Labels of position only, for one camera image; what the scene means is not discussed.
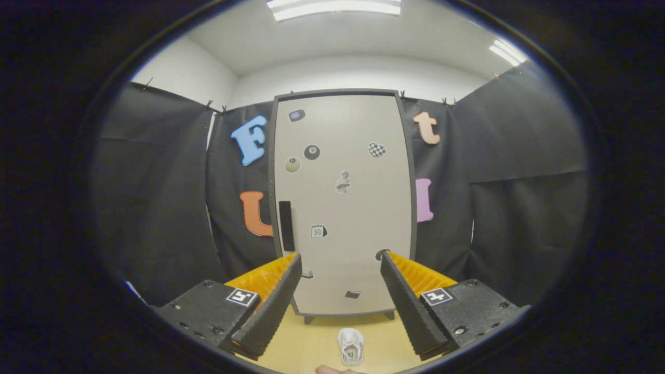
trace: white ceiling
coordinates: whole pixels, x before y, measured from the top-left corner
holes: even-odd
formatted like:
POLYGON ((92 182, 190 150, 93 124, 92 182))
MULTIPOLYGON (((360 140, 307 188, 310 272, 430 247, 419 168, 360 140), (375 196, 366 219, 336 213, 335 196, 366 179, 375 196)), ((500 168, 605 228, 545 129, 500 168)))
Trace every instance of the white ceiling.
POLYGON ((265 0, 246 0, 189 34, 238 77, 303 59, 409 57, 492 79, 512 66, 488 48, 495 36, 428 0, 402 0, 399 17, 309 15, 277 23, 265 0))

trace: white wall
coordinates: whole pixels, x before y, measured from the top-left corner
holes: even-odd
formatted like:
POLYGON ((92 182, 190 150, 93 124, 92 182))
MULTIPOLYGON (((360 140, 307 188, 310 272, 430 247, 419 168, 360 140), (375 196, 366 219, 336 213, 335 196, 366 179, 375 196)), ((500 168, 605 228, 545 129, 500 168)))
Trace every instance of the white wall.
POLYGON ((221 110, 231 102, 238 78, 213 55, 187 37, 162 50, 134 75, 132 82, 169 91, 221 110))
POLYGON ((270 101, 291 91, 321 89, 405 90, 411 98, 452 103, 484 85, 486 79, 416 59, 379 56, 327 57, 299 61, 241 77, 231 105, 270 101))

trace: fluorescent light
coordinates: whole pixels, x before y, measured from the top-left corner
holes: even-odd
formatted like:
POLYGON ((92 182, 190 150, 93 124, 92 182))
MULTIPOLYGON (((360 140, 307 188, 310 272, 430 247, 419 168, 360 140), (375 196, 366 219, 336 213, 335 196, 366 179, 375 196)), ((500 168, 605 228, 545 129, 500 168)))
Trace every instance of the fluorescent light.
MULTIPOLYGON (((288 1, 295 3, 300 0, 274 0, 274 1, 288 1)), ((312 15, 319 13, 329 13, 336 11, 360 11, 382 13, 387 15, 399 15, 401 8, 399 5, 391 5, 386 3, 379 3, 373 1, 321 1, 318 3, 309 3, 290 7, 281 11, 274 12, 275 19, 284 21, 285 19, 300 17, 303 15, 312 15)))
POLYGON ((490 45, 489 50, 496 53, 497 55, 503 57, 504 60, 511 63, 511 65, 513 65, 514 67, 519 65, 519 62, 517 60, 515 60, 513 57, 510 57, 510 55, 508 55, 506 52, 504 52, 503 49, 500 49, 495 45, 490 45))
POLYGON ((496 45, 500 49, 503 49, 504 52, 513 57, 515 60, 518 60, 520 63, 523 63, 524 61, 527 60, 520 52, 517 52, 517 49, 513 48, 510 44, 506 43, 505 41, 497 39, 494 41, 494 45, 496 45))
POLYGON ((284 5, 297 3, 299 1, 302 1, 302 0, 272 0, 272 1, 268 1, 268 8, 272 9, 272 8, 275 8, 275 7, 282 7, 284 5))

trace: foam letter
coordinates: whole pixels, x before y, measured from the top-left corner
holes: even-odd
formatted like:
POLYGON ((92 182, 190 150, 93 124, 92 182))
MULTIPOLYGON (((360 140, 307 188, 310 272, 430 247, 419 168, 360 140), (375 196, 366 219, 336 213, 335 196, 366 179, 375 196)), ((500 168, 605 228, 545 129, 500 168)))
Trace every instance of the foam letter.
POLYGON ((438 144, 441 141, 441 136, 434 134, 432 126, 436 124, 436 119, 431 118, 427 112, 422 112, 414 117, 414 122, 418 123, 420 127, 420 137, 425 140, 427 144, 438 144))
POLYGON ((430 185, 432 181, 427 178, 416 179, 416 207, 417 221, 431 221, 434 213, 430 211, 430 185))
POLYGON ((265 135, 260 128, 255 128, 254 131, 252 131, 252 128, 255 126, 264 126, 266 123, 268 123, 268 121, 264 116, 256 116, 253 120, 236 128, 231 133, 231 137, 238 142, 240 152, 243 153, 244 166, 251 164, 258 160, 259 157, 263 156, 263 148, 259 148, 255 142, 263 144, 263 142, 265 142, 265 135))
POLYGON ((243 202, 243 214, 245 215, 245 227, 254 235, 272 236, 273 227, 261 222, 261 211, 259 201, 263 194, 258 191, 246 191, 240 194, 240 200, 243 202))

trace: ceiling light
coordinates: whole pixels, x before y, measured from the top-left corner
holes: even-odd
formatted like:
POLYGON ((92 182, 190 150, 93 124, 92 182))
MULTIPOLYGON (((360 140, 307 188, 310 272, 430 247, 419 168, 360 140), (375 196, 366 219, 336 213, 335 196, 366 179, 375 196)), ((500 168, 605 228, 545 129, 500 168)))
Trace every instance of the ceiling light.
POLYGON ((267 4, 278 22, 303 15, 337 11, 371 12, 387 15, 399 15, 401 12, 400 0, 271 0, 267 4))
POLYGON ((503 59, 511 63, 514 67, 527 60, 515 47, 512 47, 501 39, 495 40, 494 44, 489 47, 489 50, 503 57, 503 59))
POLYGON ((519 65, 519 62, 517 60, 515 60, 514 58, 510 57, 510 55, 508 55, 506 52, 504 52, 503 49, 500 49, 495 45, 491 45, 491 46, 489 46, 489 50, 496 53, 497 55, 503 57, 504 60, 511 63, 511 65, 513 65, 514 67, 519 65))

